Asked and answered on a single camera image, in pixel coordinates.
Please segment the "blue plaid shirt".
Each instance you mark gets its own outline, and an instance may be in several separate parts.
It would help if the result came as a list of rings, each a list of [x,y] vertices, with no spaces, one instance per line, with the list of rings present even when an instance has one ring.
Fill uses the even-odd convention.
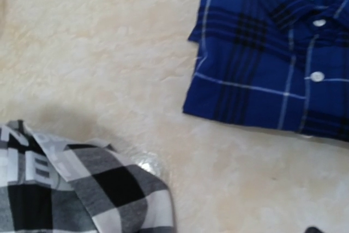
[[[348,140],[348,0],[200,0],[183,112]]]

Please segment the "black white checked shirt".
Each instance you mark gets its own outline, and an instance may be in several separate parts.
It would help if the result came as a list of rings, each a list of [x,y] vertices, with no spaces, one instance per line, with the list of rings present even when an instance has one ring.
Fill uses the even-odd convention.
[[[1,232],[175,232],[158,176],[108,143],[1,125]]]

